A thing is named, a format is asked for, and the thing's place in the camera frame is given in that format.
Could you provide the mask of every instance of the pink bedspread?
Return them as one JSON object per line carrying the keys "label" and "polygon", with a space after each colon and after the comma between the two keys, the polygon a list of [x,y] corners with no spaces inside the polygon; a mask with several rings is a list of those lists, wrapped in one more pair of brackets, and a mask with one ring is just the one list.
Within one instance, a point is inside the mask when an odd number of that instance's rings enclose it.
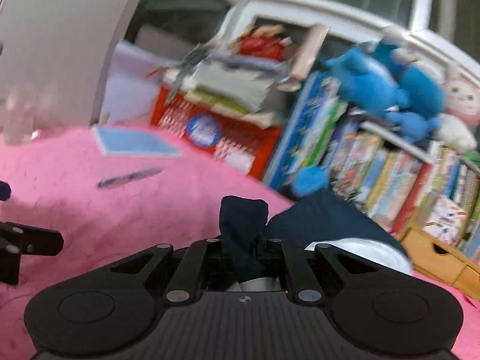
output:
{"label": "pink bedspread", "polygon": [[[103,157],[93,132],[85,128],[59,130],[24,147],[0,143],[0,179],[13,189],[11,200],[0,204],[0,219],[58,230],[65,239],[56,257],[22,257],[20,285],[0,284],[0,360],[27,360],[34,354],[23,310],[41,289],[157,243],[180,248],[216,236],[225,195],[264,199],[270,216],[290,206],[255,180],[165,132],[158,134],[184,156]],[[95,187],[102,179],[152,166],[164,171],[112,190]],[[454,352],[464,360],[480,359],[480,305],[449,290],[465,313]]]}

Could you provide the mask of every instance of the shelf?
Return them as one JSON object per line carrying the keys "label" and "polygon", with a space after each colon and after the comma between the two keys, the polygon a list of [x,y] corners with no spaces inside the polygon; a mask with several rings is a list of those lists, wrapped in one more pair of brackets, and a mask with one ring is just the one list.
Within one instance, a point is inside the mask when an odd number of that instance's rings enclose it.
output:
{"label": "shelf", "polygon": [[412,145],[411,143],[407,142],[406,140],[400,138],[394,132],[387,130],[375,123],[372,122],[363,122],[360,125],[360,128],[364,130],[370,131],[374,134],[380,135],[383,139],[390,142],[391,144],[399,147],[400,149],[405,150],[406,152],[410,153],[412,156],[417,157],[419,160],[434,165],[436,164],[437,160],[429,155],[426,151],[420,149],[419,147]]}

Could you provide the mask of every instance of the navy blue fabric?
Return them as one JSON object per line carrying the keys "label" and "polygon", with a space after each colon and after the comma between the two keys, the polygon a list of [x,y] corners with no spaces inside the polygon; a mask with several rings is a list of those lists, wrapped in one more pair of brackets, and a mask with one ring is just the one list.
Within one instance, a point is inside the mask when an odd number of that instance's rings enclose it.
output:
{"label": "navy blue fabric", "polygon": [[232,259],[239,283],[267,278],[267,269],[257,261],[256,246],[268,220],[263,200],[225,196],[220,206],[219,228],[224,252]]}
{"label": "navy blue fabric", "polygon": [[257,261],[263,240],[280,238],[304,250],[312,242],[342,238],[373,239],[407,253],[395,238],[332,191],[321,189],[302,198],[267,224],[263,200],[226,196],[220,207],[219,228],[224,252],[232,259],[239,283],[275,276]]}
{"label": "navy blue fabric", "polygon": [[263,236],[289,240],[301,249],[315,241],[373,239],[390,245],[407,256],[395,238],[350,203],[324,188],[275,215],[263,230]]}

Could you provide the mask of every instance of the doll face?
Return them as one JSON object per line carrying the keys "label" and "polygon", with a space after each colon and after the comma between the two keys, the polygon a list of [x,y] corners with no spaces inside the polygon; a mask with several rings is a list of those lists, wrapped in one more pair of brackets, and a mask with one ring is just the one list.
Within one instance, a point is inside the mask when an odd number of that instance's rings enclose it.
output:
{"label": "doll face", "polygon": [[480,112],[479,94],[465,81],[450,81],[446,85],[447,107],[464,115],[474,116]]}

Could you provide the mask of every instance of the paper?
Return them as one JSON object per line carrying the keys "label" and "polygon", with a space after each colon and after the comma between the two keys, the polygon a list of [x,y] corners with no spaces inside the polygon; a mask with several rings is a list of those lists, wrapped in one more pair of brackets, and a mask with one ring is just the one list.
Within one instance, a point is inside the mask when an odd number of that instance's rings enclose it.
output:
{"label": "paper", "polygon": [[156,135],[120,127],[95,127],[98,144],[105,155],[178,157],[182,153]]}

